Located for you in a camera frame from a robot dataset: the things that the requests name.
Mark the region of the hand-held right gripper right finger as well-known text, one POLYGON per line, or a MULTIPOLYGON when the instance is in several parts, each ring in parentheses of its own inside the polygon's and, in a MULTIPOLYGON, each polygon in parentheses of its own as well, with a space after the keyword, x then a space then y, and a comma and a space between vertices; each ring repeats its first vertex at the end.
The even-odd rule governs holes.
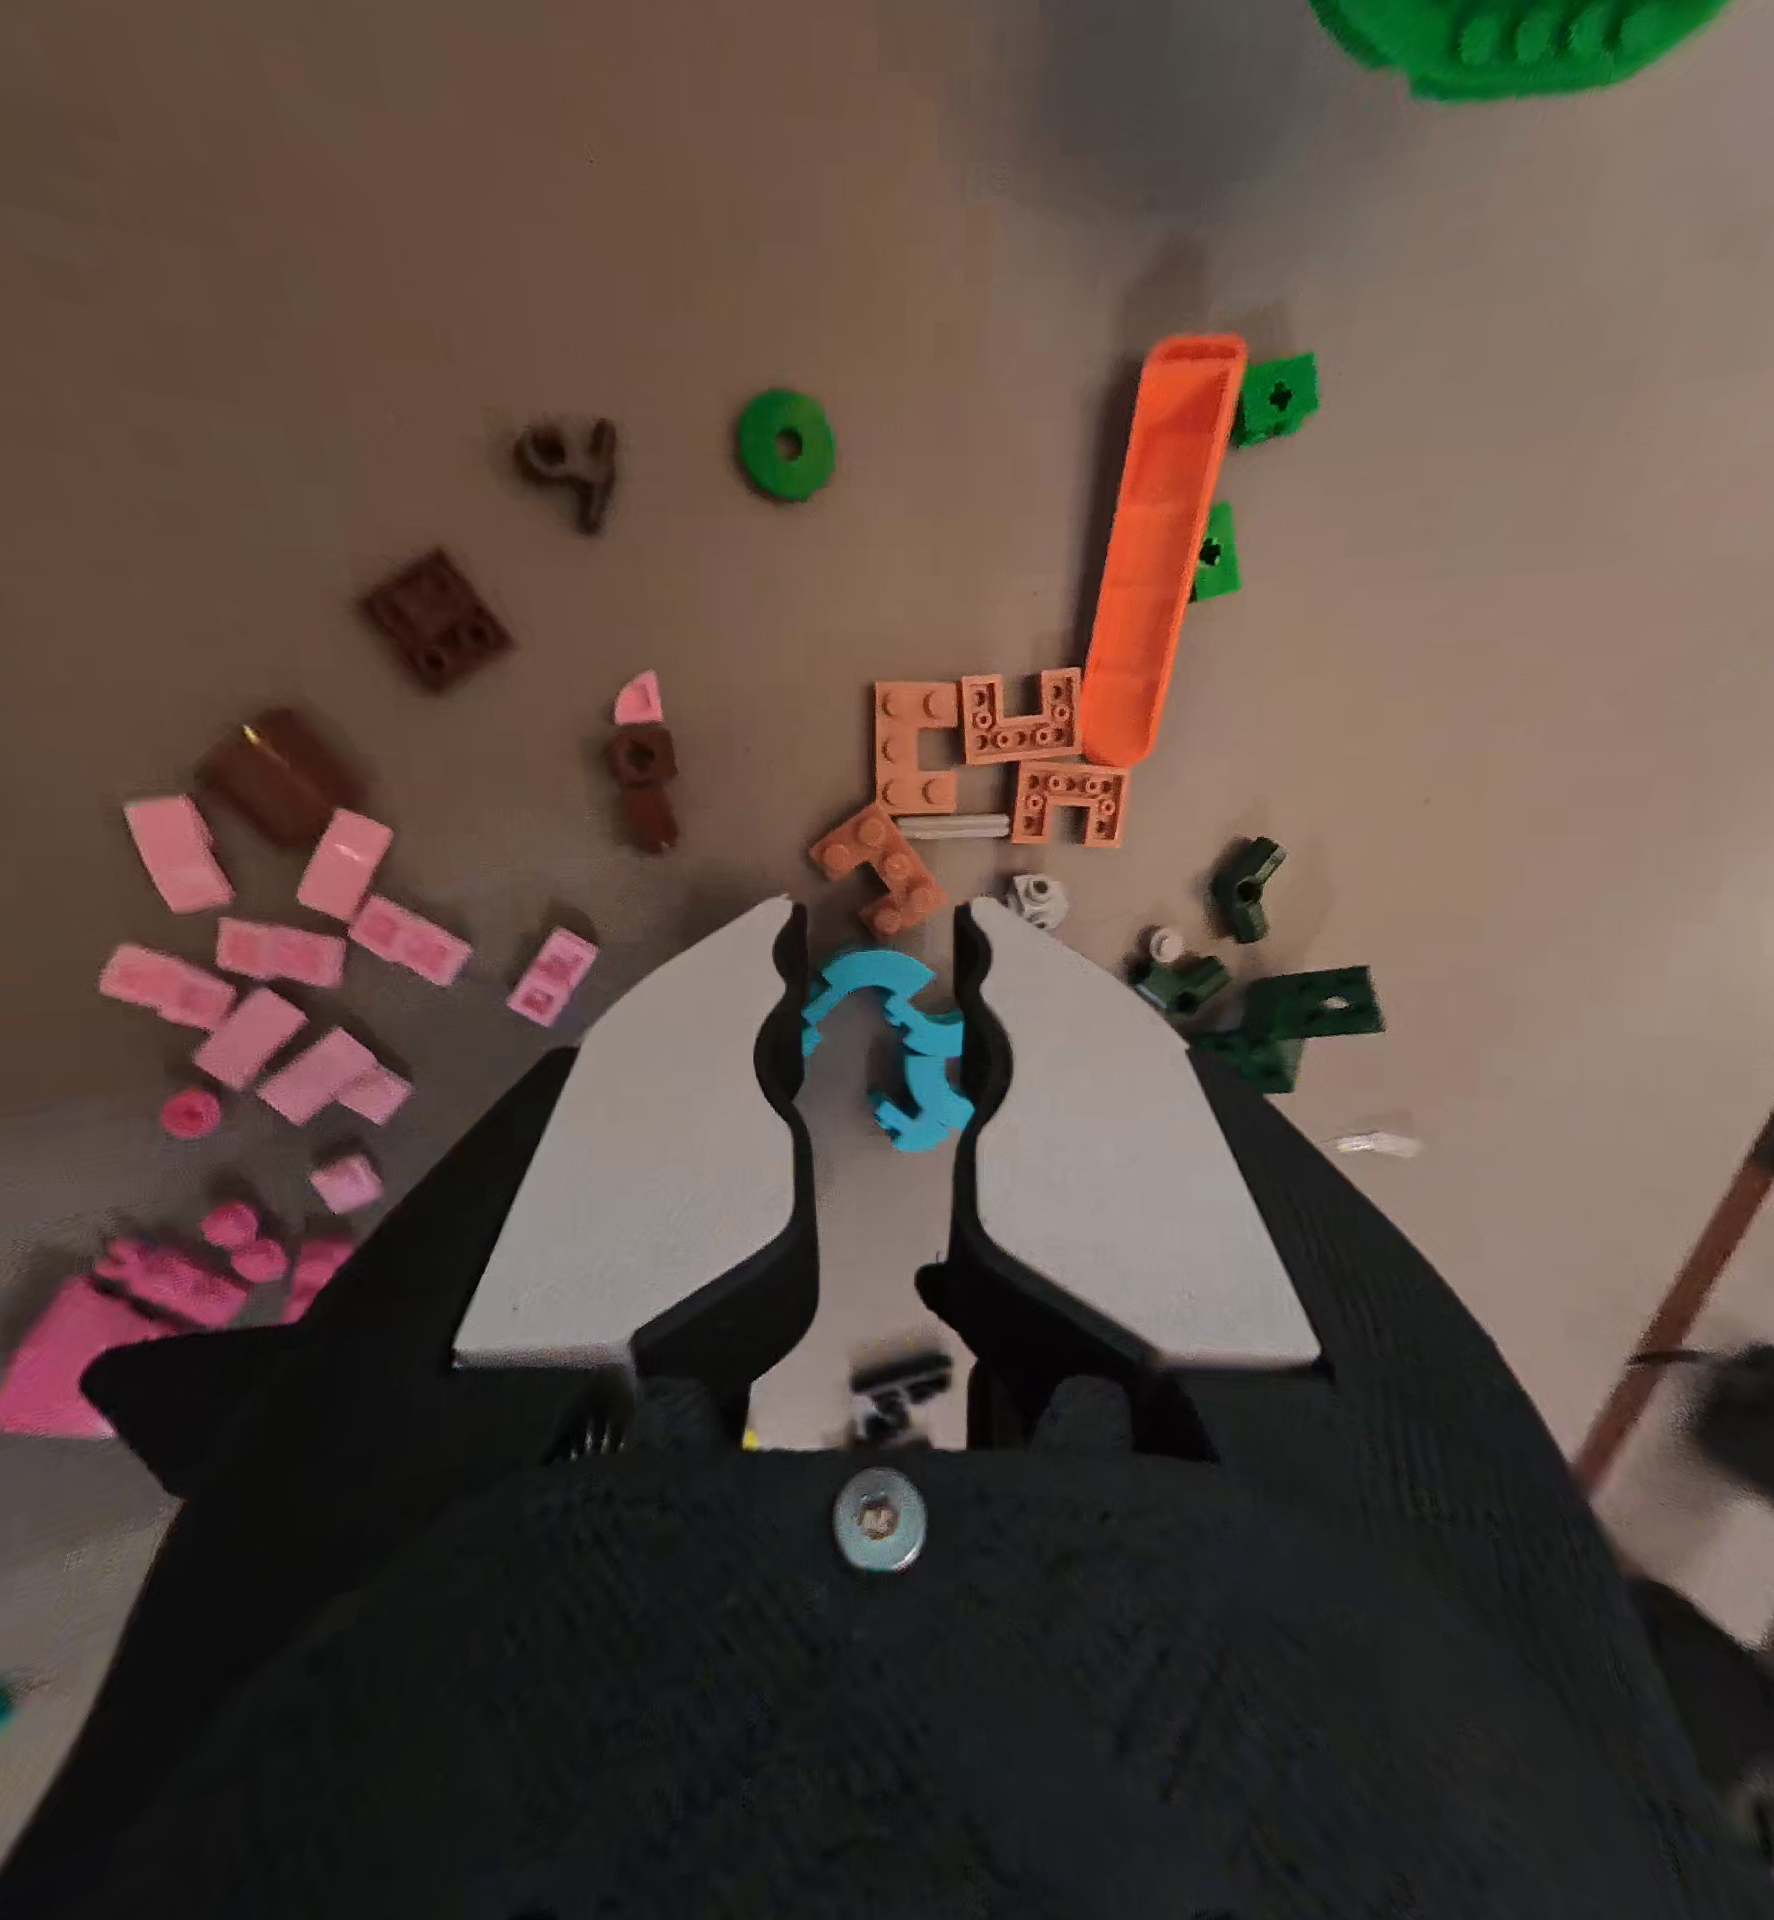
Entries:
POLYGON ((1186 1041, 993 901, 954 915, 963 1082, 944 1260, 924 1304, 982 1353, 1098 1371, 1294 1372, 1321 1339, 1186 1041))

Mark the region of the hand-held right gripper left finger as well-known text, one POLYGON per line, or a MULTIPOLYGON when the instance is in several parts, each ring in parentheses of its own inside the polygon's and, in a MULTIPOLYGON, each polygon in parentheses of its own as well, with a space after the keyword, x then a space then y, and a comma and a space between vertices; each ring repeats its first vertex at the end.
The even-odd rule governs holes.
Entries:
POLYGON ((756 1041, 784 1011, 796 901, 760 901, 586 1028, 454 1335, 459 1367, 629 1362, 633 1337, 796 1214, 791 1096, 756 1041))

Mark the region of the blue lego arch piece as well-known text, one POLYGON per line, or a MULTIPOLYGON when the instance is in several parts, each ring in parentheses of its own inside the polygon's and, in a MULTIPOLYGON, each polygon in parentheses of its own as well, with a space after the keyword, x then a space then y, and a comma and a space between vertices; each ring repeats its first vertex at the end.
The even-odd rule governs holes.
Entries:
POLYGON ((928 1014, 902 996, 888 996, 881 1011, 900 1039, 900 1090, 870 1092, 874 1125, 900 1151, 948 1145, 974 1119, 972 1098, 952 1080, 965 1056, 965 1019, 928 1014))
POLYGON ((893 948, 853 948, 833 956, 816 973, 816 985, 804 1003, 801 1053, 819 1045, 822 1023, 850 996, 877 994, 909 1007, 936 973, 912 953, 893 948))

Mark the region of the green and pink lego build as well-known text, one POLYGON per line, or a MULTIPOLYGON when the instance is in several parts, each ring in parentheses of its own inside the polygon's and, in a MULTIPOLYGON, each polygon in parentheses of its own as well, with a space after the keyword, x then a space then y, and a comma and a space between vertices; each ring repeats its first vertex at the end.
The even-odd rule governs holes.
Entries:
POLYGON ((1564 96, 1624 84, 1691 41, 1723 3, 1315 3, 1355 62, 1434 102, 1564 96))

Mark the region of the dark green lego elbow piece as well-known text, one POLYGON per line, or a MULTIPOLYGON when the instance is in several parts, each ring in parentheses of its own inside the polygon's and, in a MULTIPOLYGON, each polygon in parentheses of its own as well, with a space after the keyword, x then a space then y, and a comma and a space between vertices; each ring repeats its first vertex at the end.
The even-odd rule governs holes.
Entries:
POLYGON ((1214 865, 1209 901, 1214 924, 1238 945, 1260 945, 1270 923, 1266 891, 1284 865, 1285 851, 1272 836, 1246 836, 1214 865))

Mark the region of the large dark green lego piece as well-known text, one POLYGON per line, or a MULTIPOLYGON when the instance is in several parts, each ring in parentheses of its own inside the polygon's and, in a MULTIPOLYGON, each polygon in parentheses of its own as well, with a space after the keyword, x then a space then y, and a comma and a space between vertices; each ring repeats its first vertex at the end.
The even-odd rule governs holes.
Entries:
POLYGON ((1386 1030, 1374 973, 1366 965, 1258 978, 1233 1027, 1204 1030, 1187 1050, 1220 1062, 1261 1094, 1287 1094, 1300 1082, 1307 1045, 1386 1030))

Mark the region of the black lego piece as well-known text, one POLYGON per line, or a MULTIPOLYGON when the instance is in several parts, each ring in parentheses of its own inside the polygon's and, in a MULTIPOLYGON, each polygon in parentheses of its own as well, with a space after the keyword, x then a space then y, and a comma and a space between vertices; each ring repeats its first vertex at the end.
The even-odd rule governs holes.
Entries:
POLYGON ((954 1383, 954 1360, 946 1350, 924 1347, 877 1360, 849 1379, 849 1445, 889 1451, 933 1444, 921 1428, 921 1409, 946 1394, 954 1383))

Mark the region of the small brown lego piece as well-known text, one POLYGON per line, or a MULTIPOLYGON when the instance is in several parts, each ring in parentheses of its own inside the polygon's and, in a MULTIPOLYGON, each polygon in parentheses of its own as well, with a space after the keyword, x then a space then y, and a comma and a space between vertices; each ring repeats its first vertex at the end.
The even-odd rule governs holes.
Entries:
POLYGON ((648 856, 675 851, 680 825, 670 787, 678 777, 678 758, 670 731, 661 723, 617 725, 606 761, 628 840, 648 856))

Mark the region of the pile of pink lego pieces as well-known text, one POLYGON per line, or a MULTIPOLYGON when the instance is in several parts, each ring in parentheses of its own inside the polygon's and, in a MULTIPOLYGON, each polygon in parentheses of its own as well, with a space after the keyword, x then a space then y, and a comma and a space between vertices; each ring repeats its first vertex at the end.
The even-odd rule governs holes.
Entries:
MULTIPOLYGON (((320 1117, 387 1127, 414 1082, 347 1027, 314 1028, 296 994, 340 991, 352 953, 434 988, 466 973, 465 938, 374 890, 390 829, 344 806, 329 814, 296 891, 299 909, 328 921, 317 927, 233 912, 233 886, 190 795, 129 803, 125 823, 164 904, 213 917, 208 959, 122 941, 97 979, 108 1003, 198 1035, 186 1085, 159 1109, 161 1132, 183 1144, 208 1139, 242 1096, 292 1127, 320 1117)), ((111 1438, 85 1390, 95 1362, 138 1341, 225 1331, 261 1288, 282 1295, 281 1320, 295 1323, 350 1256, 352 1242, 338 1231, 291 1242, 249 1199, 216 1202, 192 1244, 111 1235, 13 1339, 0 1369, 0 1435, 111 1438)))

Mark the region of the brown lego slope brick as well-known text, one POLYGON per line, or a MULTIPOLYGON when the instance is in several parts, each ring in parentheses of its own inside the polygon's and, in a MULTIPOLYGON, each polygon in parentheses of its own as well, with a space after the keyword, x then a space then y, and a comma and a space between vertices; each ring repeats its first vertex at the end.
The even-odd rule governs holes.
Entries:
POLYGON ((273 847, 301 853, 336 813, 364 813, 369 785, 296 708, 271 708, 224 734, 201 758, 197 783, 273 847))

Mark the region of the brown square lego plate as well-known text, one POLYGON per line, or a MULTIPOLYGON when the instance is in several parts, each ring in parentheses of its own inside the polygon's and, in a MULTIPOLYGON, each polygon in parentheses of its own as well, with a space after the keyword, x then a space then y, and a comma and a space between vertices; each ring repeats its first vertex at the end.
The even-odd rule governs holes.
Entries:
POLYGON ((357 611, 429 697, 457 692, 516 650, 506 622, 443 549, 429 549, 363 593, 357 611))

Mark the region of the orange lego brick separator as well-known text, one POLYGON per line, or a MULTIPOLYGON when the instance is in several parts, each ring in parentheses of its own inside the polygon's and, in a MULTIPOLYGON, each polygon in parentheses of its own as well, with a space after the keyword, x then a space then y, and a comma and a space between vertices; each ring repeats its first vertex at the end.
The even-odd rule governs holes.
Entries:
POLYGON ((1083 668, 1083 749, 1104 768, 1157 745, 1246 371, 1233 334, 1165 337, 1143 362, 1083 668))

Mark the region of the brown lego branch piece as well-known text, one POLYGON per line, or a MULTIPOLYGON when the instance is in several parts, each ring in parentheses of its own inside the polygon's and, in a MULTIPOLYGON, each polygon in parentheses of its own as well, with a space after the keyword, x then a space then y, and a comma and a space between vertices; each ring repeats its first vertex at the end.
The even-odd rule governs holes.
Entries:
POLYGON ((526 425, 513 445, 516 472, 546 493, 567 493, 575 523, 598 539, 612 515, 617 487, 617 425, 598 417, 570 428, 561 420, 526 425))

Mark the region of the brown wooden table leg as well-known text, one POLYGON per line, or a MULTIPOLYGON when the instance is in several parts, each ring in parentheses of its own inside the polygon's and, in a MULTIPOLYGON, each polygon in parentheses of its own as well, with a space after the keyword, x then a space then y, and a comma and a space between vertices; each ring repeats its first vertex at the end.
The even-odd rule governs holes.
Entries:
POLYGON ((1753 1227, 1774 1190, 1774 1107, 1749 1145, 1726 1194, 1694 1238, 1680 1270, 1647 1320, 1639 1341, 1626 1356, 1619 1380, 1597 1412, 1574 1457, 1571 1473, 1587 1498, 1595 1498, 1626 1451, 1635 1425, 1651 1406, 1668 1367, 1660 1356, 1680 1351, 1710 1301, 1744 1235, 1753 1227))

